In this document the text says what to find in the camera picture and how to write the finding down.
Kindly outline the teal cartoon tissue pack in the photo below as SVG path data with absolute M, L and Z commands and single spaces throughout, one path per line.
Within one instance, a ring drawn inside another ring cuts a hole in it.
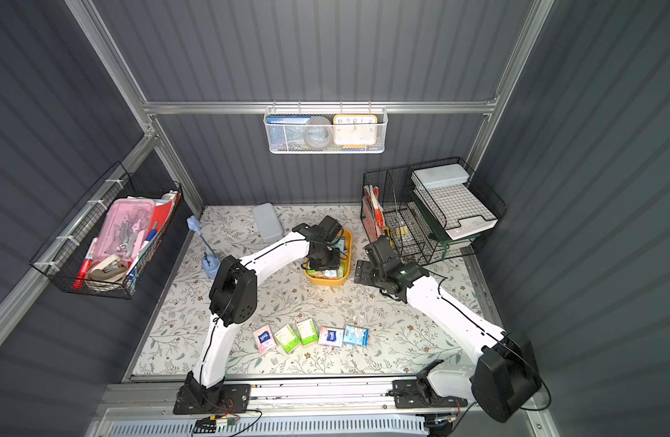
M 347 244 L 347 239 L 346 238 L 338 238 L 334 242 L 334 246 L 340 251 L 341 254 L 346 256 L 349 253 L 348 249 L 348 244 Z

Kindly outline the yellow storage box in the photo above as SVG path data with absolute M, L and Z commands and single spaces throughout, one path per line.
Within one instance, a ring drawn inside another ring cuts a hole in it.
M 344 228 L 335 240 L 335 247 L 340 251 L 340 263 L 336 268 L 325 269 L 325 271 L 314 271 L 314 269 L 304 269 L 304 274 L 309 281 L 317 286 L 338 287 L 345 283 L 349 278 L 351 270 L 352 257 L 352 234 Z

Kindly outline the light blue tissue pack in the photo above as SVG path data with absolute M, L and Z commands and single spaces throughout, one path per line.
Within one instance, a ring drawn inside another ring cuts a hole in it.
M 366 347 L 369 343 L 369 330 L 358 326 L 348 325 L 344 328 L 343 343 Z

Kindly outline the pink tissue pack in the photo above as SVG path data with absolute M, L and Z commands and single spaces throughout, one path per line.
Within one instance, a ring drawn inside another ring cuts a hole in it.
M 340 277 L 340 275 L 338 275 L 337 269 L 328 269 L 327 271 L 323 271 L 323 276 L 326 279 L 338 279 Z
M 344 339 L 344 329 L 333 327 L 321 327 L 318 334 L 318 344 L 333 348 L 341 348 Z
M 277 342 L 268 325 L 265 325 L 253 332 L 256 347 L 261 355 L 276 349 Z

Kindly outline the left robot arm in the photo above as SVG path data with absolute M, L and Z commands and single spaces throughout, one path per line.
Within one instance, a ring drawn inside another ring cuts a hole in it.
M 281 240 L 240 259 L 222 260 L 209 291 L 211 319 L 207 338 L 194 370 L 185 383 L 192 389 L 212 390 L 223 383 L 227 360 L 238 329 L 258 307 L 258 287 L 287 265 L 311 256 L 311 251 L 333 251 L 342 231 L 323 231 L 299 225 Z

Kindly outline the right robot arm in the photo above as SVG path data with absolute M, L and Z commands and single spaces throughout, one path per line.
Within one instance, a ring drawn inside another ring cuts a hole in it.
M 400 389 L 414 402 L 437 406 L 451 399 L 475 402 L 496 422 L 507 422 L 542 389 L 542 377 L 530 339 L 507 333 L 468 309 L 415 263 L 382 265 L 360 260 L 354 280 L 382 295 L 411 305 L 450 336 L 471 360 L 465 367 L 432 361 L 416 374 L 415 384 Z

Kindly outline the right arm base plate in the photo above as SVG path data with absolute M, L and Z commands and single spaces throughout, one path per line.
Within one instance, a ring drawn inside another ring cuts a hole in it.
M 464 398 L 440 396 L 427 382 L 413 379 L 394 380 L 387 395 L 394 399 L 397 409 L 466 407 L 469 402 Z

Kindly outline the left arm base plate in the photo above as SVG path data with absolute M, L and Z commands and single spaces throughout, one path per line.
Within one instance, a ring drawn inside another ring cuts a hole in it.
M 176 395 L 174 415 L 245 413 L 251 395 L 249 384 L 227 384 L 213 389 L 184 385 Z

